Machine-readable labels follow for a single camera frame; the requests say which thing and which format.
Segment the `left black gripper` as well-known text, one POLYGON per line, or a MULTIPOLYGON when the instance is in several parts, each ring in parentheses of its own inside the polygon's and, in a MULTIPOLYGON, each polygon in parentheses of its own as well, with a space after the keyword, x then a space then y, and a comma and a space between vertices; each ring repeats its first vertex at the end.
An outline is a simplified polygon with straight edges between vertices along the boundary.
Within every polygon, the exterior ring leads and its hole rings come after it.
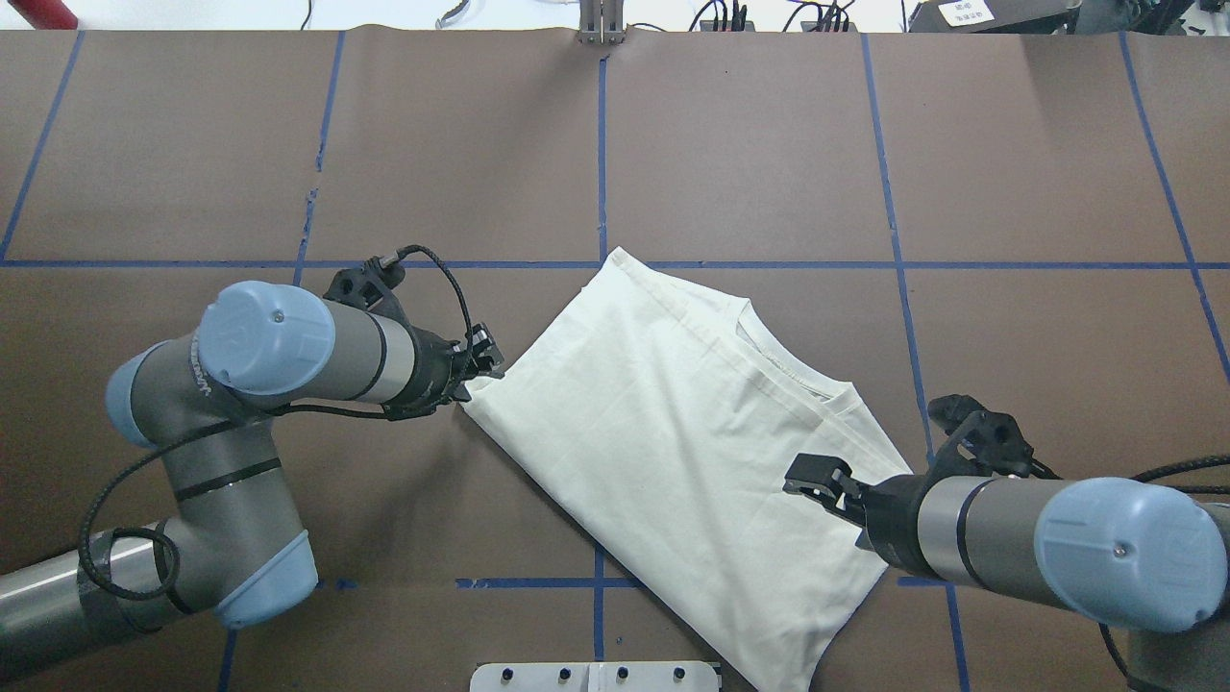
POLYGON ((486 324, 466 329, 462 340, 408 327, 415 364, 403 388, 387 402, 387 419, 400 422, 430 415, 437 408, 470 402, 466 383, 501 380, 504 354, 486 324))

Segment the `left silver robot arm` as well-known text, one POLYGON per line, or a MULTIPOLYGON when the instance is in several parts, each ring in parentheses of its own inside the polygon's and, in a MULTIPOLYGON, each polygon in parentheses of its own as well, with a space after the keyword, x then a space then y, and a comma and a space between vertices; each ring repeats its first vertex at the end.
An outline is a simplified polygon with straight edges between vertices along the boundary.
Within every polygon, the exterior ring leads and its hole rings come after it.
POLYGON ((467 399, 502 360, 483 324, 445 340, 355 295, 224 288, 193 333, 129 359, 106 390, 111 423, 162 461, 180 511, 106 531, 84 517, 66 556, 5 575, 2 681, 207 610, 240 631, 295 607, 319 574, 276 417, 357 402, 369 419, 417 419, 467 399))

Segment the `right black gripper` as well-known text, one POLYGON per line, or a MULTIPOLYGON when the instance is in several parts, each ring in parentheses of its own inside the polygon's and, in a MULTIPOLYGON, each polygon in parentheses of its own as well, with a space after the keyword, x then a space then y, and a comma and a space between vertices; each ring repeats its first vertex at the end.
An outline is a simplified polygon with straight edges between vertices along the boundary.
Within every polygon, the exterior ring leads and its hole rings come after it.
POLYGON ((811 499, 859 529, 855 546, 914 576, 927 576, 918 533, 926 477, 902 474, 879 483, 852 477, 843 458, 800 454, 784 478, 784 490, 811 499))

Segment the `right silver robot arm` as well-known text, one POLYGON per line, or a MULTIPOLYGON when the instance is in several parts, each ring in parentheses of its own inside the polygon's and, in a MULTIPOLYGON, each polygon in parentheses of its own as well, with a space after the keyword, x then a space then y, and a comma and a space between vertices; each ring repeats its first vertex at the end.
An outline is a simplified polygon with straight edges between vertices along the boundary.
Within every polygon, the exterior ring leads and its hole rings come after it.
POLYGON ((863 483, 800 454, 784 490, 859 529, 856 545, 911 576, 1070 610, 1098 624, 1129 691, 1228 688, 1228 489, 1165 477, 998 476, 970 458, 863 483))

